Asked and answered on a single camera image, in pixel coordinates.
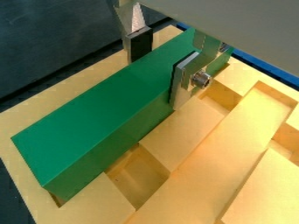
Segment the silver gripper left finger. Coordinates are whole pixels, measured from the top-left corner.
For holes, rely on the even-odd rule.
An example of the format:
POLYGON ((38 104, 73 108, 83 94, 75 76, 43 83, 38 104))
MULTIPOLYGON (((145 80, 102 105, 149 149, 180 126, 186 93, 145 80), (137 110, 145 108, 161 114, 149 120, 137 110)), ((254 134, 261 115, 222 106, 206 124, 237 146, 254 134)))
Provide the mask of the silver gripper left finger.
POLYGON ((152 51, 153 29, 145 25, 141 6, 136 0, 115 0, 113 9, 119 25, 126 61, 133 63, 152 51))

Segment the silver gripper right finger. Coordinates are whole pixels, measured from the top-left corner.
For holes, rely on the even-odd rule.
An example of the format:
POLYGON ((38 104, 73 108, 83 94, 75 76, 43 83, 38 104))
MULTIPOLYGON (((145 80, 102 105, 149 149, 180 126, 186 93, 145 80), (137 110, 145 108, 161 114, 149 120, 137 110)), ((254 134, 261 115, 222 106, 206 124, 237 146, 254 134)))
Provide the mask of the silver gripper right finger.
POLYGON ((210 84, 226 63, 226 44, 200 31, 193 32, 194 50, 172 66, 169 105, 177 110, 192 95, 210 84))

